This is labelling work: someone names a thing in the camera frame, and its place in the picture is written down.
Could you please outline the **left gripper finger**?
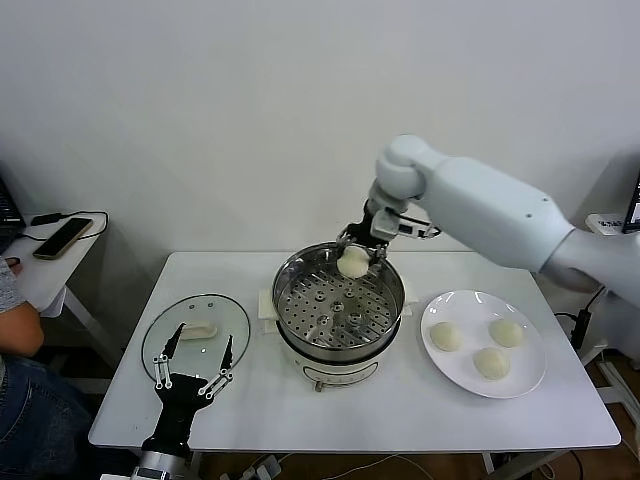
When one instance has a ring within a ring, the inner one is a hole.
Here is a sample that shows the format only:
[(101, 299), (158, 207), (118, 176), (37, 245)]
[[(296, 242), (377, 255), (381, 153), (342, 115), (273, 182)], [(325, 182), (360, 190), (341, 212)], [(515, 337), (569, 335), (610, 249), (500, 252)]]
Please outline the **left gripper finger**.
[(169, 363), (175, 354), (184, 327), (185, 324), (181, 323), (173, 335), (166, 341), (161, 353), (153, 358), (156, 390), (172, 388), (173, 382), (171, 380)]
[(201, 387), (197, 394), (205, 398), (215, 398), (232, 380), (231, 367), (233, 364), (233, 336), (230, 335), (222, 357), (217, 376)]

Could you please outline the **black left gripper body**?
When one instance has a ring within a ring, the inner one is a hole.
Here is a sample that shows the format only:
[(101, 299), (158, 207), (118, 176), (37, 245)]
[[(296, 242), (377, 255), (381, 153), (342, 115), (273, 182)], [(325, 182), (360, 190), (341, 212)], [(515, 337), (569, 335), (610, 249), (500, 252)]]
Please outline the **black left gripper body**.
[(162, 409), (154, 432), (143, 442), (141, 450), (186, 458), (190, 452), (188, 440), (194, 417), (213, 400), (198, 394), (207, 384), (206, 379), (172, 373), (170, 380), (170, 389), (156, 390)]

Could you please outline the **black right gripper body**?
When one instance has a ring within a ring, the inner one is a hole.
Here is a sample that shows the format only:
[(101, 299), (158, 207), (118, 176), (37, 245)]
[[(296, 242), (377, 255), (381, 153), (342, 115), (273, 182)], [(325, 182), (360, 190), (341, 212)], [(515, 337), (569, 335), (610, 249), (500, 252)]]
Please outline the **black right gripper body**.
[(349, 239), (362, 247), (372, 250), (378, 247), (387, 247), (388, 242), (374, 237), (371, 234), (371, 226), (374, 215), (369, 211), (368, 202), (363, 206), (363, 217), (359, 223), (349, 224)]

